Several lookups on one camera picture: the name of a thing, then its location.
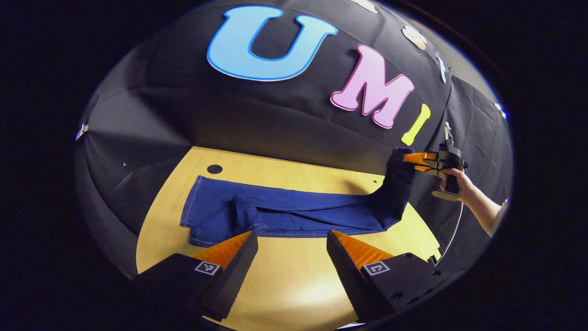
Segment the blue letter u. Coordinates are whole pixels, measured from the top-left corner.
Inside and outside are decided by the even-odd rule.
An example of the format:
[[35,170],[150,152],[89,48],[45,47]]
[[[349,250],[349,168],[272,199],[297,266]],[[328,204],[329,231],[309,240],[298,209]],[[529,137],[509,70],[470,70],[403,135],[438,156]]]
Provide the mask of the blue letter u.
[[251,44],[271,18],[283,11],[267,6],[243,6],[225,12],[227,20],[208,46],[208,62],[229,76],[255,81],[282,81],[301,74],[315,57],[327,35],[338,30],[318,18],[299,15],[302,29],[288,53],[279,59],[264,59],[251,52]]

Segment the wooden table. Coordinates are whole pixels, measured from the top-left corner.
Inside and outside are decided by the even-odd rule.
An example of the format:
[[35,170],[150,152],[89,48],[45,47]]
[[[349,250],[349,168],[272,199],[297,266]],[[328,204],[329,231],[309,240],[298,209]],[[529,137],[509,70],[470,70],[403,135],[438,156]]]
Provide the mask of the wooden table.
[[[223,171],[210,174],[219,164]],[[228,151],[192,147],[169,176],[145,217],[137,245],[142,273],[173,253],[204,248],[188,243],[180,217],[198,175],[266,187],[318,193],[369,194],[383,176]],[[439,243],[408,204],[388,231],[355,236],[392,255],[437,258]],[[236,330],[333,330],[357,317],[326,251],[326,238],[259,237],[259,251],[222,325]]]

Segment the denim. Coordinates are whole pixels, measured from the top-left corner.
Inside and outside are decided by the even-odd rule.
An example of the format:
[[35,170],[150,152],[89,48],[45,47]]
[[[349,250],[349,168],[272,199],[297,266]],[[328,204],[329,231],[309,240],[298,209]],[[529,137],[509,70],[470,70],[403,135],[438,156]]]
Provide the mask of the denim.
[[247,231],[262,237],[326,237],[386,231],[399,222],[410,195],[414,166],[402,162],[411,148],[395,148],[382,186],[365,196],[311,193],[198,176],[181,226],[190,244],[210,247]]

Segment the cable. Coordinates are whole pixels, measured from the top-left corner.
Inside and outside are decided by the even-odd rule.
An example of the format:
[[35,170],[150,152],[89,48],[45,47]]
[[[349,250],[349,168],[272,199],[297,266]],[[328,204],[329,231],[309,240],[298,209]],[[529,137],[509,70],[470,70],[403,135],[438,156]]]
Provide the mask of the cable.
[[[467,175],[466,169],[463,169],[463,173],[465,175]],[[453,231],[453,235],[451,236],[451,240],[449,240],[449,244],[447,244],[447,247],[445,248],[445,251],[443,252],[443,255],[441,255],[441,257],[439,258],[439,260],[437,261],[437,263],[435,263],[435,266],[437,264],[439,264],[439,262],[441,262],[441,260],[445,256],[445,254],[447,254],[447,251],[449,251],[449,247],[451,246],[451,243],[453,243],[453,239],[455,238],[455,234],[457,233],[457,228],[459,227],[459,222],[462,220],[462,213],[463,213],[463,201],[462,201],[462,207],[459,210],[459,217],[457,218],[457,224],[455,224],[455,230]]]

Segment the person's hand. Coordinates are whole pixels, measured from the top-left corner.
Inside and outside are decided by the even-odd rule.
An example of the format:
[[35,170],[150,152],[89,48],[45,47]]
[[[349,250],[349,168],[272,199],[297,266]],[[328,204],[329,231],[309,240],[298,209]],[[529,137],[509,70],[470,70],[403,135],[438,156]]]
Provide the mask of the person's hand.
[[457,178],[457,185],[459,186],[459,197],[457,198],[458,201],[466,203],[470,201],[474,195],[475,186],[472,184],[472,181],[463,171],[460,171],[455,168],[444,169],[443,170],[443,181],[441,182],[441,190],[445,191],[445,186],[447,185],[447,176],[455,176]]

